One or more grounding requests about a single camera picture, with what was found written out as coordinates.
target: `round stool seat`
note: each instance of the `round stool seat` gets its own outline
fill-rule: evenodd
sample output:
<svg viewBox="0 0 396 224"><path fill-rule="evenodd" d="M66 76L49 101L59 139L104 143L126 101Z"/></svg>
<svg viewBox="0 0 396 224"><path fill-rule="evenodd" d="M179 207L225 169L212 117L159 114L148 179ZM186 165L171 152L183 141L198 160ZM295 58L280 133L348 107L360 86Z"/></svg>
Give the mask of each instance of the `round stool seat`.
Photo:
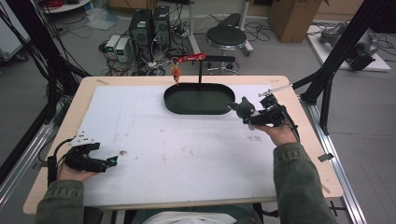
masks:
<svg viewBox="0 0 396 224"><path fill-rule="evenodd" d="M232 26L215 26L206 32L206 41L219 49L241 49L247 42L247 35Z"/></svg>

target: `red clamp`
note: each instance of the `red clamp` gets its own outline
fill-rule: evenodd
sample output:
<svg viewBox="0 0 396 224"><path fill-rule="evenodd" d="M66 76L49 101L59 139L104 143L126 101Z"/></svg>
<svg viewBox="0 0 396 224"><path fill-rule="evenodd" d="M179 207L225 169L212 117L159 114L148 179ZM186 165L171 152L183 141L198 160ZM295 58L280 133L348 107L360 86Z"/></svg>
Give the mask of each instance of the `red clamp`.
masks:
<svg viewBox="0 0 396 224"><path fill-rule="evenodd" d="M183 57L177 58L178 63L184 63L187 61L200 61L206 58L206 55L204 53L197 53L197 54L191 54Z"/></svg>

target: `electronic equipment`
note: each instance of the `electronic equipment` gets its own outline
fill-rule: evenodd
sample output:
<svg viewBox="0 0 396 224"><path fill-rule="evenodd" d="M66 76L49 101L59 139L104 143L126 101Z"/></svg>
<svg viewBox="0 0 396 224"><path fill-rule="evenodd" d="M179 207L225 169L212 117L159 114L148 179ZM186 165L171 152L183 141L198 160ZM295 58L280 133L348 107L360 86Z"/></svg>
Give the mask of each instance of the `electronic equipment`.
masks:
<svg viewBox="0 0 396 224"><path fill-rule="evenodd" d="M148 63L153 60L156 45L153 43L154 23L151 12L150 9L137 9L129 25L134 57L137 63Z"/></svg>
<svg viewBox="0 0 396 224"><path fill-rule="evenodd" d="M110 40L108 40L106 44L106 56L108 59L117 60L116 46L119 43L120 38L120 35L113 35L111 36Z"/></svg>
<svg viewBox="0 0 396 224"><path fill-rule="evenodd" d="M135 41L139 46L150 45L154 38L153 26L151 10L143 8L137 9L129 25L132 41Z"/></svg>
<svg viewBox="0 0 396 224"><path fill-rule="evenodd" d="M122 37L116 46L117 59L120 63L127 63L132 57L132 49L128 37Z"/></svg>
<svg viewBox="0 0 396 224"><path fill-rule="evenodd" d="M320 43L329 43L334 47L347 26L347 23L339 22L334 28L323 31L320 35ZM366 31L356 46L347 55L346 62L353 70L361 71L367 65L375 61L372 56L378 50L378 39L374 36L369 36L368 31Z"/></svg>
<svg viewBox="0 0 396 224"><path fill-rule="evenodd" d="M153 21L157 47L169 49L171 47L169 6L156 6L154 8Z"/></svg>

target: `black tray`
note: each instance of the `black tray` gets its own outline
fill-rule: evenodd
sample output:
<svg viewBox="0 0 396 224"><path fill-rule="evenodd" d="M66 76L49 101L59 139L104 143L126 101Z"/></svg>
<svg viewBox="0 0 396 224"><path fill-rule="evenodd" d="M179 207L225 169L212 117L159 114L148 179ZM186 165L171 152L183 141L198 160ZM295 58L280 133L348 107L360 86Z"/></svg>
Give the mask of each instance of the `black tray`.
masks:
<svg viewBox="0 0 396 224"><path fill-rule="evenodd" d="M215 83L179 83L163 94L165 106L171 112L185 115L222 115L231 110L227 102L235 94L227 86Z"/></svg>

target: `forearm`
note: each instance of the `forearm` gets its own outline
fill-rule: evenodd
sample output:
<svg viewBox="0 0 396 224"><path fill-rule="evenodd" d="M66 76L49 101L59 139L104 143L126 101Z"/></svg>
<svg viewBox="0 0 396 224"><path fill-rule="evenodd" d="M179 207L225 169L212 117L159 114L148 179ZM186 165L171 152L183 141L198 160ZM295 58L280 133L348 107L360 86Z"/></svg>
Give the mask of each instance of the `forearm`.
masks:
<svg viewBox="0 0 396 224"><path fill-rule="evenodd" d="M36 224L82 224L84 187L76 180L58 180L49 185L37 206Z"/></svg>
<svg viewBox="0 0 396 224"><path fill-rule="evenodd" d="M281 223L336 223L317 168L302 145L286 144L274 150L274 181Z"/></svg>

